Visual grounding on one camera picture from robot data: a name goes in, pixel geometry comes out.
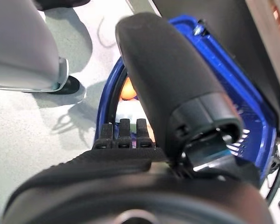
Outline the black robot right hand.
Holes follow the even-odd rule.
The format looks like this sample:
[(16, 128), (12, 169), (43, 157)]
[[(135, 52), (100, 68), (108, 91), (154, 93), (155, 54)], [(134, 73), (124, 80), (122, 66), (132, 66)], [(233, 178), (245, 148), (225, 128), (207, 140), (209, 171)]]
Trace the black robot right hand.
[(165, 19), (120, 20), (116, 41), (147, 116), (119, 136), (105, 124), (90, 151), (10, 197), (4, 224), (271, 224), (259, 171), (228, 145), (243, 123), (215, 72)]

